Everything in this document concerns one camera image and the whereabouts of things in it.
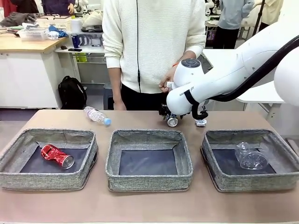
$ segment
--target hand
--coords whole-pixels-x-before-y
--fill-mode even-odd
[[[125,104],[121,100],[119,102],[114,103],[114,110],[115,111],[126,111],[127,109],[126,109]]]
[[[73,15],[74,14],[74,5],[73,4],[70,4],[67,9],[69,10],[69,14],[70,15]]]
[[[166,73],[164,78],[161,80],[159,87],[162,92],[168,92],[169,88],[166,87],[167,82],[173,82],[174,73],[176,72],[177,65],[173,66],[169,71]]]

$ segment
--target paper towel roll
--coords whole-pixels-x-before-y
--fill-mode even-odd
[[[73,33],[81,32],[83,21],[81,19],[71,20],[71,31]]]

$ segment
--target robotic arm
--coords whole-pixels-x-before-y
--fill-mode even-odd
[[[299,26],[292,26],[288,32],[283,30],[285,23],[272,24],[235,49],[234,59],[226,67],[213,68],[206,74],[198,60],[181,61],[167,97],[171,113],[185,115],[192,111],[195,119],[203,119],[205,117],[197,114],[199,106],[209,100],[228,102],[236,99],[271,74],[280,97],[299,106],[299,70],[296,69]]]
[[[215,6],[213,0],[206,0],[206,21],[210,19],[211,8]]]

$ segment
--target wooden countertop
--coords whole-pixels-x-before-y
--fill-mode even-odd
[[[107,187],[105,162],[116,129],[168,129],[158,112],[107,111],[112,124],[101,126],[83,111],[41,110],[23,127],[92,130],[99,146],[98,160],[86,186],[73,192],[25,192],[0,189],[0,221],[22,223],[82,222],[212,222],[279,223],[299,220],[299,188],[283,192],[219,193],[212,184],[199,148],[206,130],[272,129],[253,112],[210,112],[206,128],[192,117],[180,121],[194,167],[186,192],[114,193]]]
[[[13,34],[0,35],[0,52],[37,52],[44,53],[49,50],[55,50],[67,40],[67,37],[58,40],[45,41],[22,41]]]

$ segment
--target red bracelet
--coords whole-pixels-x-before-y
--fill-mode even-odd
[[[179,62],[175,63],[175,64],[173,65],[173,67],[176,66],[176,65],[178,65],[178,64],[179,64]]]

